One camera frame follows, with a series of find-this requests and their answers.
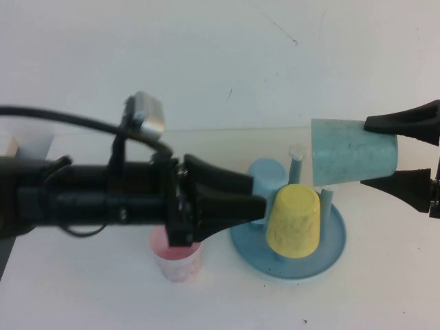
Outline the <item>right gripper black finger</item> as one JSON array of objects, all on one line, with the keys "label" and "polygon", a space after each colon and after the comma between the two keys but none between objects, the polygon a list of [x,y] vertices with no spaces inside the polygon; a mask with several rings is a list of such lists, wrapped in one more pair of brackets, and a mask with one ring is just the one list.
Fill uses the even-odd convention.
[{"label": "right gripper black finger", "polygon": [[439,145],[439,100],[406,111],[369,116],[364,122],[364,130]]},{"label": "right gripper black finger", "polygon": [[361,184],[392,195],[415,210],[429,213],[431,202],[431,170],[396,170],[391,176],[366,179]]}]

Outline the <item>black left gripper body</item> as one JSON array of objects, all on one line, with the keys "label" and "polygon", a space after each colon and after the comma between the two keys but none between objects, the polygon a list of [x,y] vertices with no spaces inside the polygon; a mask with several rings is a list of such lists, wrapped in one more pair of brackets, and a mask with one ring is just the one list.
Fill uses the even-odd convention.
[{"label": "black left gripper body", "polygon": [[166,160],[166,233],[168,244],[190,247],[197,222],[193,184],[188,170],[176,157]]}]

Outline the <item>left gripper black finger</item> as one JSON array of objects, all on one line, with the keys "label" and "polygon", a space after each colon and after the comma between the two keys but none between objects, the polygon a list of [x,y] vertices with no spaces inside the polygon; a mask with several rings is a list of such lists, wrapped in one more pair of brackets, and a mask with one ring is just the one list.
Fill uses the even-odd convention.
[{"label": "left gripper black finger", "polygon": [[185,167],[198,184],[225,193],[252,194],[254,179],[249,175],[214,166],[191,154],[185,154]]},{"label": "left gripper black finger", "polygon": [[222,192],[201,184],[194,188],[195,241],[204,241],[212,235],[239,226],[265,215],[266,200],[255,195]]}]

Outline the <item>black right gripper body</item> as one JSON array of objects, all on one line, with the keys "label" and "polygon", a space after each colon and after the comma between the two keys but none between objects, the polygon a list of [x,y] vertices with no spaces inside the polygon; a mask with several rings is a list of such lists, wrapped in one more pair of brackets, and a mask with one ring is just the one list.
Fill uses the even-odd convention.
[{"label": "black right gripper body", "polygon": [[429,217],[440,218],[440,162],[437,164],[436,175],[431,181]]}]

